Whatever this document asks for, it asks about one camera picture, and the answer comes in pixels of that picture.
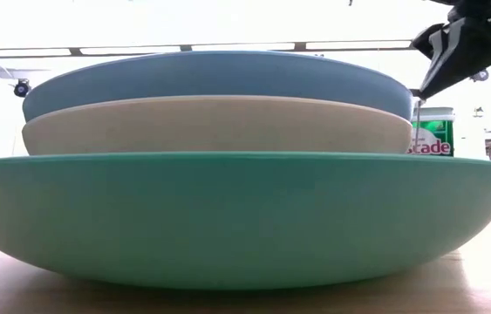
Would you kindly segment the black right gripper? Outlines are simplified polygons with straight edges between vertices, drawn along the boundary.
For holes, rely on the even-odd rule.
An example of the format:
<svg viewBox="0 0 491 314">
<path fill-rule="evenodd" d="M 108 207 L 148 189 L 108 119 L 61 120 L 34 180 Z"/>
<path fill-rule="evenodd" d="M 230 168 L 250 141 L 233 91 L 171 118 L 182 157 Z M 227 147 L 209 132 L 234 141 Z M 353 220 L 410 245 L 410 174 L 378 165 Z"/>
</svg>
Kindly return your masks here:
<svg viewBox="0 0 491 314">
<path fill-rule="evenodd" d="M 447 24 L 433 24 L 411 42 L 412 48 L 431 61 L 419 87 L 421 99 L 429 99 L 491 65 L 491 0 L 431 1 L 451 6 L 451 10 Z"/>
</svg>

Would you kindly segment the green Cascade detergent tub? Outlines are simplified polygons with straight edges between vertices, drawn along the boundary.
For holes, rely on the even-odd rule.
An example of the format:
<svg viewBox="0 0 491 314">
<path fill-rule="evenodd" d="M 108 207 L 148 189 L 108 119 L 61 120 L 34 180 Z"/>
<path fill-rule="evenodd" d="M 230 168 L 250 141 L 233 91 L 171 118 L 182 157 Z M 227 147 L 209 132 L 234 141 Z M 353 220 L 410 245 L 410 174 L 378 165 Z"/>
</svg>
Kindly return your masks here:
<svg viewBox="0 0 491 314">
<path fill-rule="evenodd" d="M 454 110 L 452 107 L 421 107 L 419 125 L 419 154 L 453 156 Z M 416 115 L 412 119 L 412 143 L 407 153 L 413 153 Z"/>
</svg>

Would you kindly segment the blue plate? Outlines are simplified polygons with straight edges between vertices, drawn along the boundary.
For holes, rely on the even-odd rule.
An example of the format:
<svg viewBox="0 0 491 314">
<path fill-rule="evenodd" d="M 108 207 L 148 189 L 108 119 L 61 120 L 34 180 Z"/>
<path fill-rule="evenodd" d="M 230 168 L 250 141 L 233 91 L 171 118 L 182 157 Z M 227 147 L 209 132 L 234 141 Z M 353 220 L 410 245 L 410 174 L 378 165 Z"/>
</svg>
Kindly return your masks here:
<svg viewBox="0 0 491 314">
<path fill-rule="evenodd" d="M 23 101 L 26 120 L 122 99 L 252 95 L 321 99 L 413 116 L 396 79 L 329 58 L 276 51 L 187 51 L 124 58 L 50 78 Z"/>
</svg>

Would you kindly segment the overhead light beam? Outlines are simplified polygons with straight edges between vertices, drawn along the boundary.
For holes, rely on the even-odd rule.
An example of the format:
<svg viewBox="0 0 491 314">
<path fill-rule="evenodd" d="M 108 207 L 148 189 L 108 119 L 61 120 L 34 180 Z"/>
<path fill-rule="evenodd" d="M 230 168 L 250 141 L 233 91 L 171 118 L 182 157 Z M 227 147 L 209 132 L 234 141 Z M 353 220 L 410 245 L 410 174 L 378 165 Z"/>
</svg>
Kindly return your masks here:
<svg viewBox="0 0 491 314">
<path fill-rule="evenodd" d="M 341 51 L 408 51 L 411 49 L 411 42 L 407 39 L 372 39 L 313 42 L 0 48 L 0 58 L 121 57 L 181 51 L 284 51 L 319 53 Z"/>
</svg>

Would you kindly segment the beige plate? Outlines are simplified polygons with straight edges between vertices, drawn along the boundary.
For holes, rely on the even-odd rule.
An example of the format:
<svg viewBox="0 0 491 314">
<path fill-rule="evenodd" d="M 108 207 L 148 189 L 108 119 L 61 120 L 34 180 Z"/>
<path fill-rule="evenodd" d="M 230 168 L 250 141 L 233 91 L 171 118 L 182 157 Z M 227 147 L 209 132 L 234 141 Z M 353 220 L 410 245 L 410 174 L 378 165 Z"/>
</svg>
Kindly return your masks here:
<svg viewBox="0 0 491 314">
<path fill-rule="evenodd" d="M 291 151 L 402 154 L 412 125 L 393 113 L 272 96 L 124 99 L 26 122 L 29 154 Z"/>
</svg>

